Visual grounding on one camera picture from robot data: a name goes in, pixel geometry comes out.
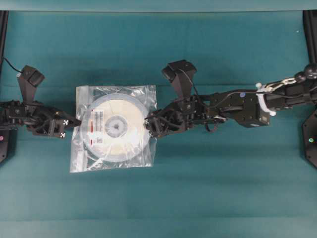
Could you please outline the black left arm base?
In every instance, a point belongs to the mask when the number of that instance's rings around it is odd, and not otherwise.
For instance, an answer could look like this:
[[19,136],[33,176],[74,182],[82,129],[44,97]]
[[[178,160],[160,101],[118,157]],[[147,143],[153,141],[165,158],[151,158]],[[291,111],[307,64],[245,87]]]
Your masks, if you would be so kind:
[[9,11],[0,11],[0,58],[3,57]]

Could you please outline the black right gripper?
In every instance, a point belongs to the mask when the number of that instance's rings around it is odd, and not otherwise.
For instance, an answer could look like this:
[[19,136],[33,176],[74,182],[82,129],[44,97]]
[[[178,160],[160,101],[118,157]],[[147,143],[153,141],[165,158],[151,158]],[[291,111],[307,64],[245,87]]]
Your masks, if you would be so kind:
[[197,96],[191,96],[184,100],[175,100],[161,110],[150,112],[145,117],[144,124],[153,138],[183,133],[195,125],[210,122],[206,109]]

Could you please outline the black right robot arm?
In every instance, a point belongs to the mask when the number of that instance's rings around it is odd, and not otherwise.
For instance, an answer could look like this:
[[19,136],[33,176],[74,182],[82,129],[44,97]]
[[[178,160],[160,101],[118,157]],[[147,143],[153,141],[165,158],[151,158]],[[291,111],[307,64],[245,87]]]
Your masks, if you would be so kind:
[[186,60],[171,62],[162,70],[177,98],[145,118],[144,125],[151,137],[183,133],[196,125],[214,132],[228,119],[247,128],[267,126],[270,117],[280,110],[317,103],[315,63],[307,65],[293,77],[268,84],[257,83],[253,90],[238,89],[206,95],[199,94],[193,83],[196,72],[194,65]]

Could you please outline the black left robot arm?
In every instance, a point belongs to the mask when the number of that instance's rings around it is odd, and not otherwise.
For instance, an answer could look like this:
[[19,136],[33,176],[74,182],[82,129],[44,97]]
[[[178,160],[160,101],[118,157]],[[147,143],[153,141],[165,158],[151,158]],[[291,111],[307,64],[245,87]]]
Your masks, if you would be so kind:
[[7,101],[0,104],[0,160],[7,157],[9,135],[25,126],[36,136],[65,138],[66,130],[81,124],[77,118],[54,107],[33,102]]

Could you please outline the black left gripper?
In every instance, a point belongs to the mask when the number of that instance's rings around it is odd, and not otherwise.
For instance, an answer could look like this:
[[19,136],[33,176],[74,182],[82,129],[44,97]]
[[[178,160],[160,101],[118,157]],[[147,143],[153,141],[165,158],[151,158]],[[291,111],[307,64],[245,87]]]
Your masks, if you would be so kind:
[[33,135],[65,138],[65,129],[75,128],[81,121],[39,102],[30,104],[7,101],[0,104],[0,129],[17,130],[25,126]]

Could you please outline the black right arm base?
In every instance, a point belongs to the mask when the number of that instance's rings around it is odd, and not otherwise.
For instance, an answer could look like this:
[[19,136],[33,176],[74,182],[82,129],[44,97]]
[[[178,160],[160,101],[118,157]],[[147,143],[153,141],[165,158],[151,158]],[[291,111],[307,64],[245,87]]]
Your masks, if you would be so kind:
[[[317,63],[317,10],[303,11],[303,26],[309,56],[309,65]],[[305,157],[317,168],[317,107],[302,125]]]

